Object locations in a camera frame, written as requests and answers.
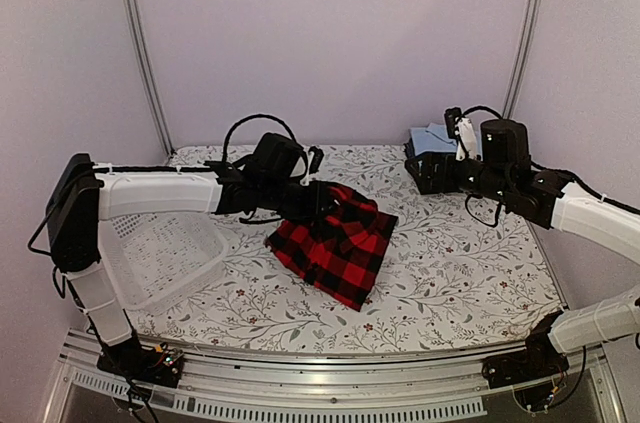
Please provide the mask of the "red black plaid shirt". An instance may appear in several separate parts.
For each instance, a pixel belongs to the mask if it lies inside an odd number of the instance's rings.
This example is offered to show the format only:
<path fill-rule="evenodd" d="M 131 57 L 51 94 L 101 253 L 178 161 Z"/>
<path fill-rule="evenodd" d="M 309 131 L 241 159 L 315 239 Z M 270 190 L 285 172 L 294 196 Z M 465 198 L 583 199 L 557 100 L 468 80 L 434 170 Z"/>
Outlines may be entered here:
<path fill-rule="evenodd" d="M 367 301 L 398 217 L 348 186 L 327 182 L 331 209 L 309 222 L 283 221 L 265 246 L 305 283 L 359 311 Z"/>

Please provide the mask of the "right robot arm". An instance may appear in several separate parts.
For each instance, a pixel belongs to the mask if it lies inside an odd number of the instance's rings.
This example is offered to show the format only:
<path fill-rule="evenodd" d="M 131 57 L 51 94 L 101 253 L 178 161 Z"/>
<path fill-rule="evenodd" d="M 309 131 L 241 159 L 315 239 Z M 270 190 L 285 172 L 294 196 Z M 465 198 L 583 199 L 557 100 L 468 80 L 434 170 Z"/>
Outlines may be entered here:
<path fill-rule="evenodd" d="M 639 260 L 639 212 L 587 187 L 567 170 L 533 163 L 524 124 L 491 119 L 478 129 L 453 116 L 412 128 L 405 168 L 422 194 L 463 193 L 496 202 L 544 229 L 574 234 Z"/>

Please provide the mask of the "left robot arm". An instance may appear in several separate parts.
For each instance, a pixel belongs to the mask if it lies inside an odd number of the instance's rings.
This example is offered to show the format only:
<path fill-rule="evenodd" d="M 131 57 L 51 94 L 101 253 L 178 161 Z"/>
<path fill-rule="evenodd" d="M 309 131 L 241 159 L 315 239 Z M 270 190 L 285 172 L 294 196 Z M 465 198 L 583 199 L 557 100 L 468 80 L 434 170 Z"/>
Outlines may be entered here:
<path fill-rule="evenodd" d="M 304 221 L 328 208 L 312 180 L 323 159 L 293 137 L 267 133 L 238 161 L 114 166 L 71 157 L 39 225 L 45 250 L 111 362 L 128 377 L 148 369 L 130 312 L 159 314 L 223 275 L 221 215 L 268 210 Z"/>

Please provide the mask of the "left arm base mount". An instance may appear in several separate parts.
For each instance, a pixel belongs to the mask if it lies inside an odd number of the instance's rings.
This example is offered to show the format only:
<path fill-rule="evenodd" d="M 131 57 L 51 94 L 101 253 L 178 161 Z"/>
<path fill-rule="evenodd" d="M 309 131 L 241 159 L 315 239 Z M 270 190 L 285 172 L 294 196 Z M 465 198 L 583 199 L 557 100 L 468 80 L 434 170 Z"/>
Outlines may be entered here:
<path fill-rule="evenodd" d="M 176 388 L 182 376 L 184 352 L 160 343 L 145 348 L 136 339 L 106 345 L 97 362 L 103 372 L 168 388 Z"/>

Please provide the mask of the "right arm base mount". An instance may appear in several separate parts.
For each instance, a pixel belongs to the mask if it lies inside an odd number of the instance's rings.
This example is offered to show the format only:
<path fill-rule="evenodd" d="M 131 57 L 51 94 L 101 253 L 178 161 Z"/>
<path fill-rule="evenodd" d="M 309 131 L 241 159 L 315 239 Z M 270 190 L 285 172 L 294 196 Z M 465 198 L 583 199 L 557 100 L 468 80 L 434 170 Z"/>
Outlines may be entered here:
<path fill-rule="evenodd" d="M 482 363 L 481 374 L 491 389 L 546 379 L 542 385 L 514 394 L 518 405 L 532 413 L 552 406 L 569 369 L 567 358 L 552 346 L 548 332 L 536 328 L 525 339 L 523 350 L 488 357 Z"/>

